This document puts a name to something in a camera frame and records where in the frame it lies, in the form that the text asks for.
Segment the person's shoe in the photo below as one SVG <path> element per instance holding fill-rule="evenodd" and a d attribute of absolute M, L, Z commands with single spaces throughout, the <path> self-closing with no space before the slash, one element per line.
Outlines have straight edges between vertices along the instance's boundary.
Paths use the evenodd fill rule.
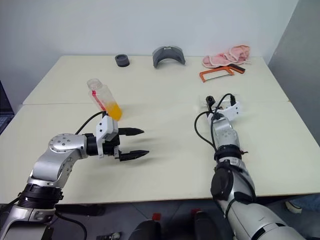
<path fill-rule="evenodd" d="M 285 203 L 286 208 L 293 214 L 301 214 L 302 213 L 302 208 L 294 205 L 290 201 L 286 201 Z"/>

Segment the orange liquid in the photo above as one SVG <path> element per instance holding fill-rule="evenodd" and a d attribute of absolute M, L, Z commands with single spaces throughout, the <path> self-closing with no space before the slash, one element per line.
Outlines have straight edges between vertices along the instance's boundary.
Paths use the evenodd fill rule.
<path fill-rule="evenodd" d="M 105 110 L 108 112 L 108 115 L 112 117 L 114 120 L 119 121 L 122 115 L 122 111 L 119 105 L 114 102 L 109 102 L 105 105 Z"/>

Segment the pink cloth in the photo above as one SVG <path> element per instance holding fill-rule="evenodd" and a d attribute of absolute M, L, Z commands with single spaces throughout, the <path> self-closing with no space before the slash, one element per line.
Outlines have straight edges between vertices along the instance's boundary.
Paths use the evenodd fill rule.
<path fill-rule="evenodd" d="M 216 56 L 205 56 L 202 60 L 203 66 L 209 69 L 229 64 L 243 64 L 249 57 L 250 47 L 247 45 L 238 45 L 229 49 L 228 52 L 219 53 Z"/>

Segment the plastic bottle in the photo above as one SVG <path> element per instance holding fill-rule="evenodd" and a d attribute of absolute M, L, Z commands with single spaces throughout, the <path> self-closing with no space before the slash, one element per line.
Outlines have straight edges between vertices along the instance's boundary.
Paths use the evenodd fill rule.
<path fill-rule="evenodd" d="M 100 82 L 99 79 L 93 78 L 87 82 L 90 89 L 89 96 L 93 102 L 102 110 L 107 111 L 108 115 L 114 120 L 119 121 L 122 111 L 116 100 L 111 94 L 107 85 Z"/>

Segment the white plastic part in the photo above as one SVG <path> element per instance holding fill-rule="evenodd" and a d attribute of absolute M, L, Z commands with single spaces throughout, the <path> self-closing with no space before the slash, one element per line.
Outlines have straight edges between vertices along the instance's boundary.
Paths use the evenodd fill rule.
<path fill-rule="evenodd" d="M 99 158 L 104 157 L 102 144 L 105 141 L 111 141 L 118 134 L 118 122 L 112 117 L 106 115 L 95 127 L 96 146 Z"/>
<path fill-rule="evenodd" d="M 217 113 L 224 115 L 231 122 L 240 115 L 241 111 L 241 104 L 240 102 L 236 101 L 236 103 L 233 106 L 229 105 L 224 109 L 218 109 Z M 213 113 L 210 113 L 208 115 L 209 124 L 211 123 L 211 118 L 213 117 L 213 115 Z"/>

